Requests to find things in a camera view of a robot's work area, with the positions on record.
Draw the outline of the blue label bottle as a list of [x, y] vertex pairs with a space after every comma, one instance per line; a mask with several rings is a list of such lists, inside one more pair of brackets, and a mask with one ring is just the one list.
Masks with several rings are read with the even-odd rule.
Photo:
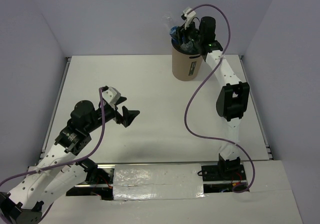
[[175, 43], [178, 42], [177, 33], [176, 30], [178, 26], [176, 25], [175, 21], [172, 19], [171, 15], [169, 13], [166, 13], [162, 16], [162, 22], [168, 32], [168, 34], [171, 37], [171, 40]]
[[192, 53], [194, 51], [194, 45], [191, 41], [189, 41], [188, 43], [182, 43], [180, 45], [180, 48], [187, 53]]

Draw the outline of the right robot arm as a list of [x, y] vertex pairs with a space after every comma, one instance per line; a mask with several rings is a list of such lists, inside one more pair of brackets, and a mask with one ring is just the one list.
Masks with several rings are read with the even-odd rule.
[[176, 29], [176, 38], [180, 45], [192, 43], [193, 48], [211, 67], [218, 81], [220, 92], [216, 100], [216, 112], [224, 121], [225, 137], [218, 151], [217, 174], [228, 180], [240, 172], [241, 158], [237, 144], [241, 119], [247, 111], [250, 86], [241, 81], [225, 58], [224, 48], [216, 40], [216, 20], [205, 16], [196, 26], [192, 17], [186, 17], [185, 23]]

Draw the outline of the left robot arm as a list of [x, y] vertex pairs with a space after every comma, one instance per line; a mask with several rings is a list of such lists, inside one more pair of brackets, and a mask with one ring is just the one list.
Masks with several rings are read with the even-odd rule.
[[102, 99], [98, 108], [89, 100], [79, 101], [66, 127], [34, 170], [23, 173], [24, 179], [9, 192], [1, 192], [1, 219], [6, 224], [38, 224], [56, 199], [74, 186], [97, 184], [100, 180], [98, 165], [87, 155], [77, 156], [91, 141], [93, 131], [104, 130], [109, 121], [128, 127], [140, 114], [140, 111], [125, 106], [119, 113], [117, 106], [124, 101], [125, 97], [111, 94]]

